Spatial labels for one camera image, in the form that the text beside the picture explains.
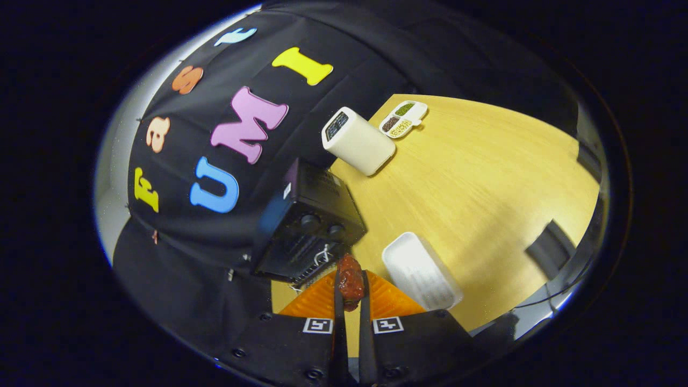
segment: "white container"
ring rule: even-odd
[[[408,109],[403,114],[397,114],[397,111],[404,105],[411,104],[411,108]],[[411,130],[414,126],[419,126],[421,124],[421,118],[425,116],[428,111],[428,105],[417,102],[417,101],[404,101],[397,105],[392,111],[385,117],[378,129],[380,132],[384,133],[390,138],[400,138],[406,136],[406,133]],[[396,119],[394,125],[392,125],[388,130],[385,131],[385,125],[390,119]]]
[[[464,297],[430,244],[412,232],[385,247],[383,262],[394,285],[426,311],[451,309]]]
[[[348,107],[332,116],[321,137],[326,151],[366,176],[375,174],[396,151],[394,141]]]

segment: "beans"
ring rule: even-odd
[[[399,121],[399,118],[391,117],[391,118],[390,118],[389,120],[387,120],[387,122],[383,125],[383,131],[388,132],[388,131],[391,129],[391,127],[393,127],[394,124],[396,124],[397,121]]]
[[[411,126],[411,121],[409,120],[401,120],[401,123],[399,126],[395,127],[394,130],[392,130],[389,135],[393,137],[400,136],[409,126]]]
[[[398,108],[396,110],[396,112],[394,112],[394,114],[396,114],[397,116],[403,116],[404,114],[406,114],[409,111],[409,109],[411,109],[413,107],[413,105],[415,105],[415,104],[414,103],[407,103],[406,105],[403,105],[402,107]]]

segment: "foam letter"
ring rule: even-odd
[[[330,72],[332,65],[318,63],[299,52],[298,47],[292,47],[272,61],[272,66],[285,66],[303,75],[309,85],[317,85]]]
[[[234,176],[218,167],[208,164],[208,159],[201,157],[196,165],[196,177],[202,178],[208,176],[209,178],[222,183],[225,187],[224,196],[216,196],[210,192],[204,191],[197,182],[191,186],[191,193],[189,200],[192,205],[202,205],[207,209],[211,209],[219,213],[228,213],[232,211],[239,200],[239,183]]]
[[[240,41],[243,41],[244,39],[247,39],[249,36],[255,34],[255,32],[257,31],[255,28],[251,28],[246,32],[239,32],[241,30],[243,30],[243,28],[237,28],[232,32],[227,32],[226,34],[222,35],[222,37],[220,37],[220,39],[218,39],[215,42],[215,47],[221,45],[222,43],[239,43]]]
[[[146,132],[146,145],[150,146],[155,153],[160,153],[162,146],[165,144],[165,136],[169,130],[169,117],[164,120],[160,117],[153,118]]]
[[[196,86],[196,83],[201,80],[203,76],[203,69],[200,67],[193,68],[193,66],[186,66],[179,72],[179,74],[172,81],[172,90],[179,92],[179,94],[188,94]]]
[[[238,123],[219,124],[213,130],[211,144],[222,144],[246,156],[249,164],[255,164],[260,158],[263,148],[260,144],[250,145],[244,141],[267,140],[268,135],[258,125],[261,120],[270,130],[276,128],[287,115],[287,105],[275,105],[270,101],[259,98],[244,86],[232,97],[232,108],[239,116]]]
[[[142,200],[158,212],[158,193],[151,190],[151,183],[143,178],[143,169],[137,167],[133,172],[133,196]]]

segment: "white cylindrical container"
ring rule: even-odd
[[[321,132],[326,151],[366,176],[375,174],[394,155],[394,141],[348,107],[342,107]]]

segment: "blue letter u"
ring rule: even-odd
[[[195,182],[191,186],[191,194],[189,195],[191,204],[202,205],[219,213],[232,211],[237,204],[237,200],[239,200],[239,183],[237,179],[222,169],[208,164],[208,159],[205,156],[201,157],[196,165],[196,177],[202,178],[204,176],[222,183],[225,186],[226,192],[224,196],[216,196],[204,191],[201,189],[200,184]]]

